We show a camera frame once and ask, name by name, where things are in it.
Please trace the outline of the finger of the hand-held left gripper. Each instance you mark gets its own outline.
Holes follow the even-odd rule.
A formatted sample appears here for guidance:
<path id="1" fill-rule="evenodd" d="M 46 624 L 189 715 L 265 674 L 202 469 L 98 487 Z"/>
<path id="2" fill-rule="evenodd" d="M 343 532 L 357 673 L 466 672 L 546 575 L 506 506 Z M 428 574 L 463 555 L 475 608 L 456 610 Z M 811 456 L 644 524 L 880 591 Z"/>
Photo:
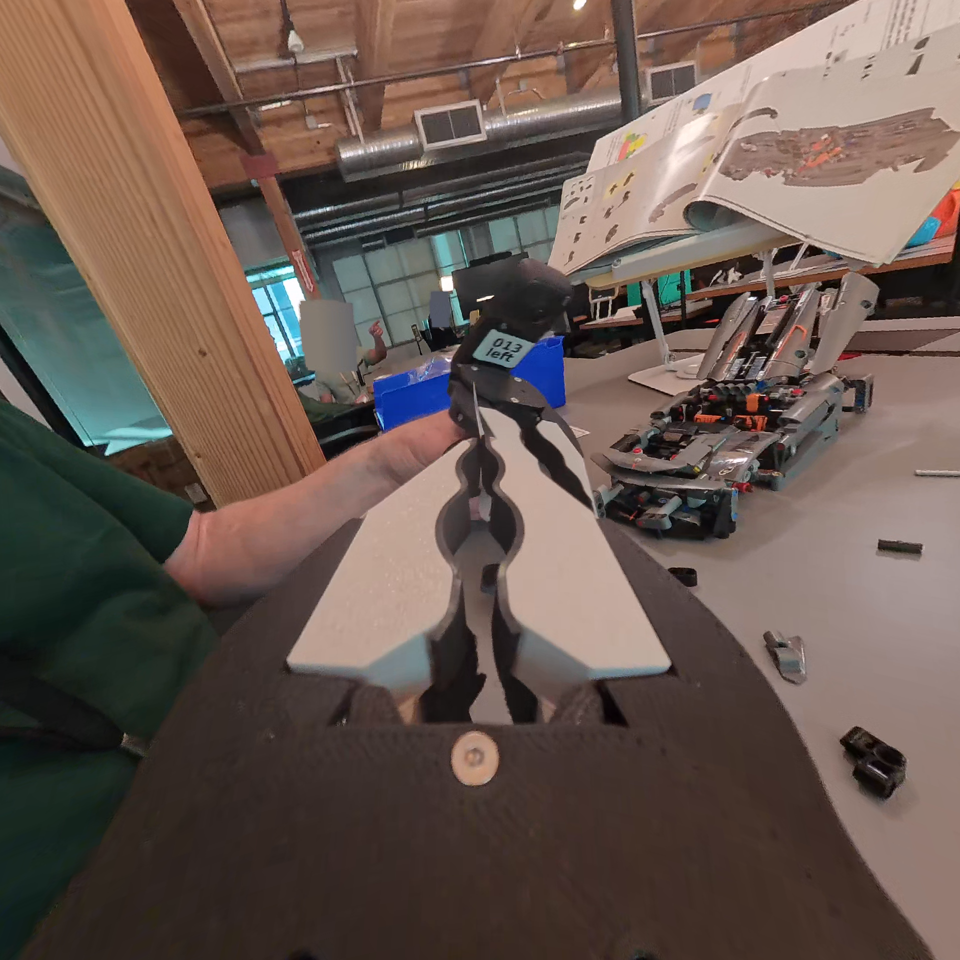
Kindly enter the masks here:
<path id="1" fill-rule="evenodd" d="M 601 512 L 574 428 L 552 407 L 544 407 L 538 412 L 535 439 L 536 456 L 546 473 L 599 520 Z"/>
<path id="2" fill-rule="evenodd" d="M 564 516 L 579 512 L 593 517 L 591 508 L 557 484 L 537 456 L 539 418 L 521 421 L 492 408 L 481 410 L 484 422 L 484 483 L 494 497 L 519 517 L 535 512 Z"/>

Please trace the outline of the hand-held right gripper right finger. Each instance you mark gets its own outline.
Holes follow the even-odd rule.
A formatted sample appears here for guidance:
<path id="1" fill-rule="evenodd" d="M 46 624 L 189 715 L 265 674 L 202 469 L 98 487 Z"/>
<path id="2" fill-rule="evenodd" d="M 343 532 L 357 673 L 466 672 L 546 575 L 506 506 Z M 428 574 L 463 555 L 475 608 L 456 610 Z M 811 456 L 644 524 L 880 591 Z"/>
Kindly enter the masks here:
<path id="1" fill-rule="evenodd" d="M 673 664 L 595 516 L 519 516 L 490 494 L 507 543 L 491 622 L 510 720 L 532 724 L 597 682 L 654 677 Z"/>

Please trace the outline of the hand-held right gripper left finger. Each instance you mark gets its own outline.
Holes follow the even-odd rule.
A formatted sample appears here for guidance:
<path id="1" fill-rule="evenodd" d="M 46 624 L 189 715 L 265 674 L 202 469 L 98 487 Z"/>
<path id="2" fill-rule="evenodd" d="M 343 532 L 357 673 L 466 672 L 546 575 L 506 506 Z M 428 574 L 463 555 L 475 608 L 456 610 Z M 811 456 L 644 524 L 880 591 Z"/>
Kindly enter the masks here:
<path id="1" fill-rule="evenodd" d="M 363 682 L 426 722 L 469 722 L 482 690 L 455 557 L 472 531 L 477 442 L 461 440 L 371 508 L 287 656 Z"/>

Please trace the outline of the person's left forearm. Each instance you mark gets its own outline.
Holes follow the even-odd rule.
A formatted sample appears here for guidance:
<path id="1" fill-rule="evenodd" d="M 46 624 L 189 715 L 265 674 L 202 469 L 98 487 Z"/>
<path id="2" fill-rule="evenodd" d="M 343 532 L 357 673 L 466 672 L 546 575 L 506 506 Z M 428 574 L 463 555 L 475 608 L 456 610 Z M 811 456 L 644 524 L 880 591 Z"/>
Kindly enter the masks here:
<path id="1" fill-rule="evenodd" d="M 395 489 L 385 440 L 360 444 L 291 486 L 194 513 L 164 570 L 201 606 L 224 608 L 267 594 Z"/>

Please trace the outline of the grey lego car model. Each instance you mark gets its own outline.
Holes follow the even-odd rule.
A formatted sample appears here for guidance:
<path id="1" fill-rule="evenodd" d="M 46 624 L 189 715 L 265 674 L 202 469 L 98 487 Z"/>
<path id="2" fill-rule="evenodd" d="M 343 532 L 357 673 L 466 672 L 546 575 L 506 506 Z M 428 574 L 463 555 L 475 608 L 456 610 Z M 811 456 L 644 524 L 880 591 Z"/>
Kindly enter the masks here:
<path id="1" fill-rule="evenodd" d="M 879 293 L 852 272 L 825 292 L 810 283 L 782 296 L 740 294 L 696 384 L 594 455 L 609 478 L 594 492 L 600 517 L 658 537 L 735 533 L 741 494 L 781 490 L 836 440 L 843 413 L 868 412 L 873 377 L 837 366 Z"/>

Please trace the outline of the black lego connector piece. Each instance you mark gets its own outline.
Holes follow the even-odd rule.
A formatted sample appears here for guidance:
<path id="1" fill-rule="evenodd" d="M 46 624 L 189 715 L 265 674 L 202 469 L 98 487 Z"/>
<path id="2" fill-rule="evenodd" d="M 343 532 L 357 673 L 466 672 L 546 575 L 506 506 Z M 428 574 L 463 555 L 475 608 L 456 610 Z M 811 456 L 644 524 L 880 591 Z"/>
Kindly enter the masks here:
<path id="1" fill-rule="evenodd" d="M 906 756 L 862 726 L 854 726 L 839 739 L 850 758 L 851 774 L 866 792 L 889 800 L 906 780 Z"/>

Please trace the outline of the person's left hand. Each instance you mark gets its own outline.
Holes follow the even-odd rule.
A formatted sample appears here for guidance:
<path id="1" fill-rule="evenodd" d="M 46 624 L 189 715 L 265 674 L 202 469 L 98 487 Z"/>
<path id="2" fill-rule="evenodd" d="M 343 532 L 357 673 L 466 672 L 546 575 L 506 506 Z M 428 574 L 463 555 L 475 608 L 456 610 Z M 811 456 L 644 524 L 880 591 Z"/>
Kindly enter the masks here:
<path id="1" fill-rule="evenodd" d="M 392 489 L 397 489 L 468 438 L 450 412 L 443 411 L 381 434 L 372 442 L 372 457 L 378 473 Z"/>

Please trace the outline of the black computer monitor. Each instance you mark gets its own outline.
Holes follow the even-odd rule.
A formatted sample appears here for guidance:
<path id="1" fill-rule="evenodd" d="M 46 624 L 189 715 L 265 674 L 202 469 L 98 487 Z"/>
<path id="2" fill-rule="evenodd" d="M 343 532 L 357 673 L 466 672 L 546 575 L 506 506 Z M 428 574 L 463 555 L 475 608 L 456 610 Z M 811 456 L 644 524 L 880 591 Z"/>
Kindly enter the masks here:
<path id="1" fill-rule="evenodd" d="M 454 292 L 462 312 L 462 336 L 474 326 L 474 313 L 482 316 L 484 308 L 509 305 L 522 292 L 520 263 L 528 253 L 503 253 L 471 261 L 470 265 L 453 270 Z"/>

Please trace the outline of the blue plastic bin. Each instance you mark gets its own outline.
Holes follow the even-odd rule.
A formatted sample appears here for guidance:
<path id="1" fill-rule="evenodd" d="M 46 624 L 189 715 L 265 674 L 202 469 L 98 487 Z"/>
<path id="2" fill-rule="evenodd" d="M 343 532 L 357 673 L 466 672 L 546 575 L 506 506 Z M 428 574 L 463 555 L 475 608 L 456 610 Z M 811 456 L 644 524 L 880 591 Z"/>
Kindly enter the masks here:
<path id="1" fill-rule="evenodd" d="M 448 356 L 453 350 L 432 356 Z M 510 374 L 530 383 L 555 409 L 567 403 L 564 338 L 559 335 L 543 338 L 510 370 Z M 448 411 L 450 408 L 449 378 L 407 386 L 404 371 L 375 378 L 374 406 L 381 430 L 389 431 L 416 419 Z"/>

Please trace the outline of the white booklet stand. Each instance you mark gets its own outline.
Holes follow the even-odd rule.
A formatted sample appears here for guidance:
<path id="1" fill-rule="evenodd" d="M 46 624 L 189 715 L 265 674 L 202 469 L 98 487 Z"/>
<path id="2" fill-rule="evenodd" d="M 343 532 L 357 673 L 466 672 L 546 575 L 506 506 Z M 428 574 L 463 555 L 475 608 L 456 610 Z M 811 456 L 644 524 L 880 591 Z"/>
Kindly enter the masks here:
<path id="1" fill-rule="evenodd" d="M 666 342 L 654 280 L 725 259 L 760 255 L 767 293 L 772 295 L 774 249 L 807 244 L 804 238 L 786 234 L 764 223 L 746 220 L 619 256 L 608 268 L 588 277 L 586 284 L 592 290 L 606 290 L 638 283 L 650 314 L 660 357 L 660 363 L 654 366 L 653 373 L 666 377 L 672 387 L 690 386 L 697 380 L 693 362 L 675 359 Z"/>

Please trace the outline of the white air vent grille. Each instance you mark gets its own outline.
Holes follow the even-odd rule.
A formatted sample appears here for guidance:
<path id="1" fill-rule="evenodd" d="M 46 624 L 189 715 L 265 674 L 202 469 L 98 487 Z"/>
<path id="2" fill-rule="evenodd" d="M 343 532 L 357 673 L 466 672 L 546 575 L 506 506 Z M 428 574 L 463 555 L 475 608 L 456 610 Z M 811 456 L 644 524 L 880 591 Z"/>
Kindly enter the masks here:
<path id="1" fill-rule="evenodd" d="M 698 65 L 690 60 L 649 67 L 644 72 L 644 82 L 646 103 L 658 106 L 698 85 Z"/>
<path id="2" fill-rule="evenodd" d="M 425 152 L 468 146 L 488 139 L 483 104 L 476 99 L 417 109 L 414 124 Z"/>

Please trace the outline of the open instruction booklet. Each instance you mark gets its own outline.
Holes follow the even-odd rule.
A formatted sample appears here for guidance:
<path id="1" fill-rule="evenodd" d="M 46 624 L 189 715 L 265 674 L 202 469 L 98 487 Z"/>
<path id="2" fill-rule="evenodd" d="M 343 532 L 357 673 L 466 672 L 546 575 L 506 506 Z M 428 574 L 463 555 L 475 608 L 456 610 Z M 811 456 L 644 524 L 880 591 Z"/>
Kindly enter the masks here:
<path id="1" fill-rule="evenodd" d="M 548 264 L 756 222 L 892 261 L 959 176 L 958 2 L 856 2 L 597 141 Z"/>

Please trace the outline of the silver ventilation duct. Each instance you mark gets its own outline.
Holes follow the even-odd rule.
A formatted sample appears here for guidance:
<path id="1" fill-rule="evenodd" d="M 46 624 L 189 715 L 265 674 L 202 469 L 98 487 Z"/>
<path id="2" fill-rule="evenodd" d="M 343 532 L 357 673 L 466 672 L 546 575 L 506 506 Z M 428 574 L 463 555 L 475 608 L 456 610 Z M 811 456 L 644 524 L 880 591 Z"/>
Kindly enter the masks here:
<path id="1" fill-rule="evenodd" d="M 484 118 L 486 142 L 447 150 L 424 151 L 414 121 L 339 139 L 334 146 L 337 167 L 346 182 L 358 182 L 615 128 L 621 122 L 619 91 L 581 91 L 507 112 L 484 109 Z"/>

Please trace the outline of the grey lego bracket piece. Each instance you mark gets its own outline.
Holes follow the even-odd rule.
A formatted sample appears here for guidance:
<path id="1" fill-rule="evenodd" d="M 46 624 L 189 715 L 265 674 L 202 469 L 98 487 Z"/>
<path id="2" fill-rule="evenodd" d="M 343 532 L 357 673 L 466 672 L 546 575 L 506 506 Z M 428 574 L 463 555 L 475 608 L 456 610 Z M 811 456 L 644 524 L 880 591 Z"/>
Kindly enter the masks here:
<path id="1" fill-rule="evenodd" d="M 763 642 L 781 678 L 795 686 L 807 680 L 806 650 L 800 636 L 786 636 L 779 630 L 765 630 Z"/>

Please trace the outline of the wooden support post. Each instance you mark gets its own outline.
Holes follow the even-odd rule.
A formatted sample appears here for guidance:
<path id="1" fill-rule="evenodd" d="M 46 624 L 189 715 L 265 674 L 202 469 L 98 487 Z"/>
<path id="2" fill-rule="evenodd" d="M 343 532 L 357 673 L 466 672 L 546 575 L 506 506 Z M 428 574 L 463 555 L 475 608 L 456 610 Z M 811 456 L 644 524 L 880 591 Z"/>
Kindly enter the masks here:
<path id="1" fill-rule="evenodd" d="M 325 472 L 125 2 L 2 2 L 2 138 L 214 503 Z"/>

